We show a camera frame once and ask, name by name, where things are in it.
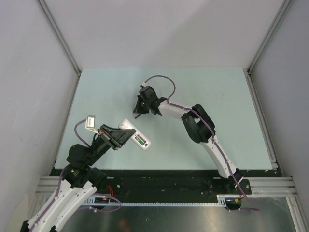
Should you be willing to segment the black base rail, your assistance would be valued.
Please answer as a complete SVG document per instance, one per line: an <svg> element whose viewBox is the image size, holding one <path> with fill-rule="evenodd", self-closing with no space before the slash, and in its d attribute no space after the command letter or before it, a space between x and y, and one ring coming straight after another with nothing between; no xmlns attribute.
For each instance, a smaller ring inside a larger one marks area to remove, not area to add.
<svg viewBox="0 0 309 232"><path fill-rule="evenodd" d="M240 187L215 170L104 170L107 183L99 193L111 193L122 203L214 203L218 195L251 195L251 184Z"/></svg>

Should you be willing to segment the white remote control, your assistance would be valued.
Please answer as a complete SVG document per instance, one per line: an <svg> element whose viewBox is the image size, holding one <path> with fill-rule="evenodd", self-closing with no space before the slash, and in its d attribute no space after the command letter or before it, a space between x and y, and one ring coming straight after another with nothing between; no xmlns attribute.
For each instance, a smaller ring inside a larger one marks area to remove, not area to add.
<svg viewBox="0 0 309 232"><path fill-rule="evenodd" d="M120 129L135 129L136 133L130 138L140 149L146 150L150 147L151 141L141 133L128 119L124 119L118 126ZM144 142L144 145L141 145L135 137L139 136Z"/></svg>

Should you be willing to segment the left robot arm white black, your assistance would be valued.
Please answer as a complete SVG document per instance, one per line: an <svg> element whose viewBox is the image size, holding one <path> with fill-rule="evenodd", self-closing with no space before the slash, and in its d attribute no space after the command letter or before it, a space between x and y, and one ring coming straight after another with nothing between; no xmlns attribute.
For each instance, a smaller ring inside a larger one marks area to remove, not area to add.
<svg viewBox="0 0 309 232"><path fill-rule="evenodd" d="M68 165L61 171L56 190L39 212L24 221L22 232L59 232L69 218L93 194L102 193L107 175L93 164L109 149L120 149L136 133L135 129L117 129L103 124L90 145L73 145Z"/></svg>

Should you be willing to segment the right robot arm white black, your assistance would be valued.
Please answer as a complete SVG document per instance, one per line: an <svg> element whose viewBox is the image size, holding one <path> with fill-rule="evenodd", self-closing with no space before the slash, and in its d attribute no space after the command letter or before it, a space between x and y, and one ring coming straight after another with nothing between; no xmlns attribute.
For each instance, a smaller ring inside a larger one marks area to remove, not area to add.
<svg viewBox="0 0 309 232"><path fill-rule="evenodd" d="M151 86L141 85L136 114L170 116L182 121L189 138L201 145L216 164L220 177L224 179L223 189L234 194L240 188L243 175L222 148L215 131L215 124L200 104L186 107L171 103L168 98L158 97Z"/></svg>

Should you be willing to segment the aluminium frame post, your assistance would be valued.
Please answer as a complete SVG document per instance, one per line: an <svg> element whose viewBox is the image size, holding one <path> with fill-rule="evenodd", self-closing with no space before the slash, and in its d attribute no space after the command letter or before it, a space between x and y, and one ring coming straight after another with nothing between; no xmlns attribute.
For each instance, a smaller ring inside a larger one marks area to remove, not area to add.
<svg viewBox="0 0 309 232"><path fill-rule="evenodd" d="M76 59L73 56L72 51L70 50L55 18L53 17L53 14L51 10L49 9L47 3L45 0L36 0L36 3L41 10L43 16L45 17L46 22L48 23L49 27L51 28L52 33L54 34L56 40L58 41L60 48L64 52L66 58L68 59L70 65L72 66L74 72L77 74L78 77L81 75L81 69L79 68L79 65L77 64Z"/></svg>
<svg viewBox="0 0 309 232"><path fill-rule="evenodd" d="M286 14L288 13L289 9L291 8L291 6L293 5L294 0L284 0L278 10L278 12L276 13L269 29L267 30L261 44L258 47L258 50L256 51L252 61L250 62L250 65L247 68L247 72L251 73L255 66L257 65L258 61L260 60L260 58L262 57L262 55L264 54L264 52L266 51L269 43L271 42L271 40L273 39L273 37L275 36L277 30L279 29L281 23L283 22Z"/></svg>

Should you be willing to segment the right aluminium frame post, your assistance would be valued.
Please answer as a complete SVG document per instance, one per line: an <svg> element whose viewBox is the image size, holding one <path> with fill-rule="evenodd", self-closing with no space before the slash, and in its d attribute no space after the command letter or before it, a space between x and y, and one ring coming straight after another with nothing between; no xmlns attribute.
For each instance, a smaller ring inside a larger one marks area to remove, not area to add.
<svg viewBox="0 0 309 232"><path fill-rule="evenodd" d="M288 13L289 9L291 8L291 6L293 5L294 0L284 0L278 10L278 12L276 13L269 29L267 30L261 44L258 47L258 50L256 51L252 61L250 62L250 65L247 68L247 72L251 73L255 66L257 65L258 61L260 60L260 58L262 57L262 55L264 54L264 52L266 51L269 43L271 42L271 40L273 39L273 37L275 36L277 30L279 29L281 23L283 22L286 14Z"/></svg>

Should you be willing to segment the green AAA battery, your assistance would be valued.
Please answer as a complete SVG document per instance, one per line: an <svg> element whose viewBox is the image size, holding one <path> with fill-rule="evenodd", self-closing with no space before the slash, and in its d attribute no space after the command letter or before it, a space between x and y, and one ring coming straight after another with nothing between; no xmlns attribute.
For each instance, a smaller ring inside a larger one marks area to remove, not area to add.
<svg viewBox="0 0 309 232"><path fill-rule="evenodd" d="M136 136L135 139L141 144L141 145L144 145L145 142L139 137L139 136Z"/></svg>

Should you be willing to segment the left aluminium frame post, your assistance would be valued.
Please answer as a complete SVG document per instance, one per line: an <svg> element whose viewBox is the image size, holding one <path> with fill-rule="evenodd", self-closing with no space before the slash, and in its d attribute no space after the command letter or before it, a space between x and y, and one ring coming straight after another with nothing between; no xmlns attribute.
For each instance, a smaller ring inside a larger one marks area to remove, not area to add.
<svg viewBox="0 0 309 232"><path fill-rule="evenodd" d="M52 33L54 34L56 40L58 41L60 48L64 52L66 58L68 59L70 65L72 66L74 72L77 74L78 77L81 75L81 69L79 68L79 65L77 64L76 59L73 56L72 51L70 50L55 18L53 17L53 14L51 10L49 9L47 3L45 0L36 0L36 3L41 10L43 16L45 17L46 22L48 23L49 27L51 28Z"/></svg>

